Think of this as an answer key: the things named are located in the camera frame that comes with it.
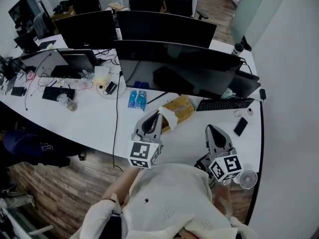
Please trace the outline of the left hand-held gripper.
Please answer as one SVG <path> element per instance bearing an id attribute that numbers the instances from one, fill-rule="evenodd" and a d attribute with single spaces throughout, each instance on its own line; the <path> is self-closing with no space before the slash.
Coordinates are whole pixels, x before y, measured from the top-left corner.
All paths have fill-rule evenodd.
<path id="1" fill-rule="evenodd" d="M 128 162 L 133 167 L 151 169 L 163 147 L 160 140 L 163 115 L 151 112 L 136 123 L 135 133 L 128 145 Z M 153 138 L 139 133 L 154 133 Z"/>

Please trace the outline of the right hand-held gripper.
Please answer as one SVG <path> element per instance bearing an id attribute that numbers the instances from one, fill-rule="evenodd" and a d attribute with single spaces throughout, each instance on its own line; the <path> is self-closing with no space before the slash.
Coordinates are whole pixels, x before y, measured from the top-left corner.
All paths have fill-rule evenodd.
<path id="1" fill-rule="evenodd" d="M 195 167 L 206 172 L 209 178 L 216 179 L 218 183 L 230 183 L 243 170 L 230 136 L 221 128 L 209 124 L 205 129 L 205 139 L 209 151 L 223 151 L 206 154 L 197 160 Z"/>

